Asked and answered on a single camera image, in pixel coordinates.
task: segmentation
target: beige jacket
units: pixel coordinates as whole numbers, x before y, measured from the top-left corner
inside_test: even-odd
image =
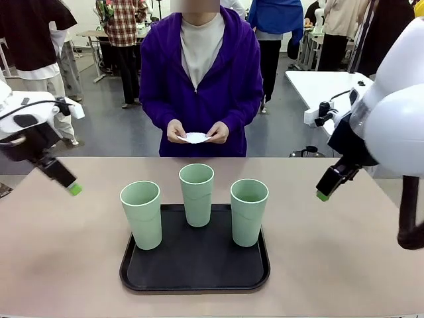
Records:
[[[354,38],[360,14],[365,12],[369,0],[327,0],[324,10],[324,32],[330,35]]]

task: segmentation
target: blue jacket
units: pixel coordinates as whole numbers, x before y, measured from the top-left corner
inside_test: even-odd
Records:
[[[162,157],[246,156],[244,127],[256,116],[263,96],[259,44],[235,11],[221,7],[221,14],[223,44],[197,90],[181,63],[181,13],[152,25],[142,42],[140,101],[163,131]],[[224,144],[174,144],[166,137],[172,119],[181,121],[187,133],[207,133],[222,121],[230,134]]]
[[[248,22],[270,34],[293,33],[293,44],[303,36],[303,7],[300,0],[253,0]]]

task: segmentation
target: person's right hand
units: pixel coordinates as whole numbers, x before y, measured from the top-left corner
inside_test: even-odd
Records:
[[[166,131],[166,136],[170,142],[176,144],[186,144],[187,142],[178,138],[187,138],[186,132],[184,131],[183,124],[177,119],[172,119],[168,124],[168,129]]]

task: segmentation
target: white pants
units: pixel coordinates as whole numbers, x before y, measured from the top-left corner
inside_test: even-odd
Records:
[[[48,79],[22,79],[28,91],[48,91],[54,97],[65,97],[65,86],[60,74]],[[54,126],[64,138],[75,139],[75,131],[71,124],[71,117],[58,113],[55,116]]]

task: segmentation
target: purple jacket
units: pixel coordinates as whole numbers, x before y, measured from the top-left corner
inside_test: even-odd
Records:
[[[182,14],[152,25],[141,46],[140,101],[155,126],[162,129],[162,157],[243,157],[244,127],[258,112],[262,99],[260,51],[250,25],[221,7],[225,21],[223,45],[197,91],[182,67]],[[225,144],[174,144],[166,129],[172,119],[187,133],[207,133],[217,121],[230,134]]]

